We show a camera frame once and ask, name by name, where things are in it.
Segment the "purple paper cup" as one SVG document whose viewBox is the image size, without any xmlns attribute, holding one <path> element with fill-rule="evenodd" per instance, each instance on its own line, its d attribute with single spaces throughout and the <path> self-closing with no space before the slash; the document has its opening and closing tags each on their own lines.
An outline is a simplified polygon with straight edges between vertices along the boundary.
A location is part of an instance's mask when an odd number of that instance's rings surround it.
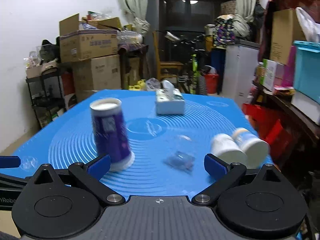
<svg viewBox="0 0 320 240">
<path fill-rule="evenodd" d="M 121 106 L 122 102 L 116 98 L 99 99 L 90 104 L 97 155 L 108 155 L 111 171 L 116 172 L 129 168 L 135 160 Z"/>
</svg>

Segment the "white paper cup left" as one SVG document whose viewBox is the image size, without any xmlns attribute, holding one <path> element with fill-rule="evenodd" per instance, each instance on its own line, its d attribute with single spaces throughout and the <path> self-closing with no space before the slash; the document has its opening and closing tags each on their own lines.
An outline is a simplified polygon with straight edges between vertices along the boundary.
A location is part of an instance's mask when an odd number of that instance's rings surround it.
<svg viewBox="0 0 320 240">
<path fill-rule="evenodd" d="M 231 136 L 220 133 L 211 140 L 210 152 L 225 163 L 241 163 L 247 165 L 247 155 L 240 150 Z"/>
</svg>

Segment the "white blue paper cup right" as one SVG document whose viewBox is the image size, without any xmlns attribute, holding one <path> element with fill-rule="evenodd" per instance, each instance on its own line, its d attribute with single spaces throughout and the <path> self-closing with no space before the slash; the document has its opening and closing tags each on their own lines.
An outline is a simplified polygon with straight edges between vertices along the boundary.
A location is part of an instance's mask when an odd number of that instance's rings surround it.
<svg viewBox="0 0 320 240">
<path fill-rule="evenodd" d="M 237 128 L 232 138 L 240 150 L 247 155 L 248 168 L 257 168 L 269 155 L 269 144 L 245 128 Z"/>
</svg>

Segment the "clear plastic cup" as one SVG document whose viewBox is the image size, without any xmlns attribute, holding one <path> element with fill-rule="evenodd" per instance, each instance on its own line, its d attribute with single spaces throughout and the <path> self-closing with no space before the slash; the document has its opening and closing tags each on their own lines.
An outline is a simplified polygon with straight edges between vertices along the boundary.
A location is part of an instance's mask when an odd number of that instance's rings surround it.
<svg viewBox="0 0 320 240">
<path fill-rule="evenodd" d="M 195 141 L 191 137 L 179 134 L 174 137 L 173 145 L 163 163 L 170 168 L 191 174 L 196 159 Z"/>
</svg>

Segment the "red orange shopping bag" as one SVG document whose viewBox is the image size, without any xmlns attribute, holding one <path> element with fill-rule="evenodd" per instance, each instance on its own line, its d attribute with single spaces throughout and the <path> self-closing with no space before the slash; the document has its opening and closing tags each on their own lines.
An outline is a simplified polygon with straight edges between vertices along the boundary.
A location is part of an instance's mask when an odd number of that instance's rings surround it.
<svg viewBox="0 0 320 240">
<path fill-rule="evenodd" d="M 270 146 L 270 156 L 277 162 L 292 151 L 297 141 L 285 113 L 259 105 L 244 103 L 242 111 L 259 137 Z"/>
</svg>

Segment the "black shelf rack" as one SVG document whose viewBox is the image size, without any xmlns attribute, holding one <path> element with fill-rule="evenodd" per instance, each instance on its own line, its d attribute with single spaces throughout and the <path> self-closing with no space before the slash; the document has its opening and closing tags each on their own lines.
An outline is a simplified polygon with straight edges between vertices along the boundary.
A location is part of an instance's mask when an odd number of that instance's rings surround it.
<svg viewBox="0 0 320 240">
<path fill-rule="evenodd" d="M 54 67 L 25 81 L 40 129 L 78 103 L 71 67 Z"/>
</svg>

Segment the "white tissue box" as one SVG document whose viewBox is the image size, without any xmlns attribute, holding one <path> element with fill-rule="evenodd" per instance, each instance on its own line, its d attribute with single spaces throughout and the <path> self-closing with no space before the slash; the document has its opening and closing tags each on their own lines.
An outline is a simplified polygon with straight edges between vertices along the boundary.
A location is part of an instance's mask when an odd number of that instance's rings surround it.
<svg viewBox="0 0 320 240">
<path fill-rule="evenodd" d="M 163 88 L 156 90 L 156 114 L 157 115 L 183 115 L 185 99 L 179 89 L 168 81 L 162 81 Z"/>
</svg>

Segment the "red bucket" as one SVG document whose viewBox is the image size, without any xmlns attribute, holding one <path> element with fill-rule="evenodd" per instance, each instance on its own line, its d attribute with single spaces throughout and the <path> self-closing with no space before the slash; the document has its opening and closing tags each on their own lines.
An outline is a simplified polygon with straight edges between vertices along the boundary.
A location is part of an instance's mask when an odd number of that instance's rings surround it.
<svg viewBox="0 0 320 240">
<path fill-rule="evenodd" d="M 207 93 L 208 94 L 215 94 L 217 93 L 217 85 L 219 81 L 218 74 L 206 74 L 204 76 L 206 81 Z"/>
</svg>

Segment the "lower cardboard box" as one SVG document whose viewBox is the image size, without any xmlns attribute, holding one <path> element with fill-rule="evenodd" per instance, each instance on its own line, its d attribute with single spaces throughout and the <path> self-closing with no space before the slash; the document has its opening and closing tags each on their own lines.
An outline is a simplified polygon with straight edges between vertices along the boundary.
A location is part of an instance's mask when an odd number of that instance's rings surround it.
<svg viewBox="0 0 320 240">
<path fill-rule="evenodd" d="M 75 94 L 81 102 L 97 91 L 121 89 L 118 55 L 93 58 L 72 63 Z"/>
</svg>

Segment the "yellow toy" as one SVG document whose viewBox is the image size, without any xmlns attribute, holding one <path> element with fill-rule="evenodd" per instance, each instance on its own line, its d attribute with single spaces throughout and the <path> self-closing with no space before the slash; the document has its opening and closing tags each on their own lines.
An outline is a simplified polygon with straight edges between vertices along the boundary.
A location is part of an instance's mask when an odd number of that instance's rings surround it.
<svg viewBox="0 0 320 240">
<path fill-rule="evenodd" d="M 146 80 L 139 80 L 137 81 L 136 85 L 128 86 L 128 90 L 133 91 L 145 91 L 146 90 Z"/>
</svg>

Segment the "teal plastic storage bin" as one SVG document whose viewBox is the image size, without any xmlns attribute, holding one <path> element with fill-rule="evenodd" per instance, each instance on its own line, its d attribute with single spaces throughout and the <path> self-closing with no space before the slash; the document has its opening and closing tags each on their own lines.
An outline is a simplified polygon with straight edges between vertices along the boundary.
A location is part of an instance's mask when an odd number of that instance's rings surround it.
<svg viewBox="0 0 320 240">
<path fill-rule="evenodd" d="M 319 103 L 320 96 L 320 52 L 319 43 L 295 41 L 296 47 L 295 90 Z"/>
</svg>

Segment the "black bicycle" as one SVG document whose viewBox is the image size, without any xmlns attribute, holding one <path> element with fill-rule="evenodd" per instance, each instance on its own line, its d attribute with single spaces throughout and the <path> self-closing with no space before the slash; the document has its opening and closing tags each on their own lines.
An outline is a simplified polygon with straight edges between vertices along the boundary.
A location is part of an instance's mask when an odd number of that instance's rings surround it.
<svg viewBox="0 0 320 240">
<path fill-rule="evenodd" d="M 161 61 L 160 35 L 170 43 L 172 61 Z M 152 33 L 155 47 L 158 81 L 174 81 L 174 86 L 186 94 L 207 95 L 207 85 L 204 76 L 210 71 L 206 65 L 207 52 L 204 48 L 206 36 L 189 39 L 177 37 L 168 31 L 156 30 Z"/>
</svg>

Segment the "upper cardboard box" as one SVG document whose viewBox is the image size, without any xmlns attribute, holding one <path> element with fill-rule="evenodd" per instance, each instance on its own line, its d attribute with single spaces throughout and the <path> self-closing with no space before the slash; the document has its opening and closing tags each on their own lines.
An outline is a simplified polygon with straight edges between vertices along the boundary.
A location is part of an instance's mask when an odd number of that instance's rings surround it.
<svg viewBox="0 0 320 240">
<path fill-rule="evenodd" d="M 59 22 L 62 63 L 79 62 L 118 53 L 118 30 L 80 21 L 79 14 Z"/>
</svg>

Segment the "floral purple bag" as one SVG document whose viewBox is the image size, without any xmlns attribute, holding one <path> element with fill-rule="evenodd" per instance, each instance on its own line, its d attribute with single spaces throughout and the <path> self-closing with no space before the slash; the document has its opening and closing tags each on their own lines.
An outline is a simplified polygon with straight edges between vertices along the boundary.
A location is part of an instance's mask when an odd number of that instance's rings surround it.
<svg viewBox="0 0 320 240">
<path fill-rule="evenodd" d="M 227 45 L 237 44 L 237 38 L 233 29 L 234 15 L 221 15 L 213 22 L 213 47 L 226 48 Z"/>
</svg>

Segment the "tall brown cardboard box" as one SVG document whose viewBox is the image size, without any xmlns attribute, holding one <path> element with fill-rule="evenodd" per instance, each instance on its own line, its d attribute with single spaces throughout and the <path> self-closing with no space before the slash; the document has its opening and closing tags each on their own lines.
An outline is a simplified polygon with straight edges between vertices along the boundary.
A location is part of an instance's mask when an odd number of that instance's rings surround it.
<svg viewBox="0 0 320 240">
<path fill-rule="evenodd" d="M 295 9 L 276 11 L 273 14 L 270 60 L 287 64 L 295 41 L 306 41 Z"/>
</svg>

